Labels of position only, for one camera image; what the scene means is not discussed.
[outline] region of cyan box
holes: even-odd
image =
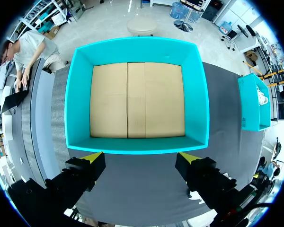
[[[251,73],[238,78],[242,106],[242,129],[261,131],[270,127],[270,100],[267,85],[258,76]],[[268,103],[259,105],[259,90],[268,98]]]
[[[185,136],[151,139],[90,137],[90,92],[93,67],[122,62],[158,62],[182,67]],[[161,37],[101,41],[75,50],[65,94],[68,148],[110,154],[164,154],[206,148],[209,137],[207,83],[197,46]]]

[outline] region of water bottle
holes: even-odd
[[[232,30],[231,22],[227,23],[224,21],[222,25],[219,27],[220,32],[222,32],[224,35],[229,33]]]
[[[186,8],[180,2],[174,2],[170,10],[170,16],[174,19],[182,19]]]

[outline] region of man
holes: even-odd
[[[276,164],[276,162],[271,161],[267,167],[260,166],[257,171],[262,171],[264,174],[267,175],[267,177],[272,180],[273,177],[276,177],[280,174],[280,166]]]
[[[43,68],[52,72],[66,67],[59,56],[58,46],[37,31],[25,32],[15,43],[6,40],[0,50],[0,66],[7,61],[14,60],[17,70],[16,92],[27,86],[30,68],[39,58],[44,58]]]

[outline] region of hair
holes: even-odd
[[[5,40],[4,43],[0,47],[0,66],[2,64],[3,54],[8,49],[10,43],[12,43],[10,40]]]
[[[281,170],[280,168],[277,168],[275,171],[274,171],[274,176],[278,176],[280,174]]]

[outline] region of round stool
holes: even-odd
[[[151,35],[157,28],[157,22],[148,17],[135,17],[127,22],[127,30],[134,35]]]

